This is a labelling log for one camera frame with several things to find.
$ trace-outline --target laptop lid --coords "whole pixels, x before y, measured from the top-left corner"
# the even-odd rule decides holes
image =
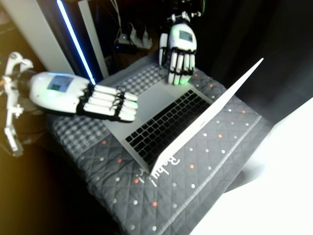
[[[189,127],[187,127],[167,148],[159,155],[151,174],[158,170],[162,165],[178,150],[180,150],[191,138],[194,137],[212,118],[218,114],[227,102],[234,96],[238,89],[256,70],[263,61],[260,59],[252,66],[241,78],[239,78],[224,94],[222,94],[206,111],[204,111]]]

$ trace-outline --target laptop trackpad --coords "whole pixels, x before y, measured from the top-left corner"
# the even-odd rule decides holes
[[[157,83],[139,96],[137,117],[145,123],[174,100],[175,96],[166,91],[160,83]]]

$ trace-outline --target robotic hand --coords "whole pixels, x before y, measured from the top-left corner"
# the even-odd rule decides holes
[[[14,74],[16,65],[20,65],[18,75]],[[138,108],[136,95],[101,85],[93,86],[89,80],[73,74],[41,72],[29,80],[23,76],[23,72],[32,67],[30,60],[13,52],[0,81],[0,85],[4,86],[0,95],[4,92],[7,94],[4,132],[13,156],[21,156],[23,152],[13,125],[13,117],[18,118],[24,111],[18,98],[25,87],[28,87],[27,96],[31,101],[48,112],[79,114],[119,122],[134,121]]]
[[[201,13],[192,13],[191,17],[201,16]],[[164,66],[168,50],[171,52],[169,65],[169,84],[185,84],[195,70],[195,54],[197,51],[197,39],[195,33],[188,25],[190,18],[184,11],[180,16],[172,15],[174,25],[169,35],[162,33],[160,38],[159,64]]]

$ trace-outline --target open laptop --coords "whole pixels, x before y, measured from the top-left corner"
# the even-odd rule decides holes
[[[105,125],[147,173],[154,173],[222,110],[262,60],[215,102],[190,83],[173,86],[162,79],[138,96],[134,122]]]

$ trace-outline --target polka dot fabric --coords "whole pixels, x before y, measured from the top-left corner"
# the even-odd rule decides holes
[[[140,93],[151,85],[146,77],[161,79],[157,70],[156,63],[142,66],[119,85]],[[225,92],[221,84],[200,70],[190,82],[213,101]],[[184,235],[225,192],[270,129],[265,119],[233,97],[156,175],[143,172],[110,133],[95,132],[96,143],[80,154],[69,153],[89,192],[113,216],[123,233]],[[57,138],[63,140],[65,132],[58,132]],[[65,148],[73,146],[64,141],[61,144]]]

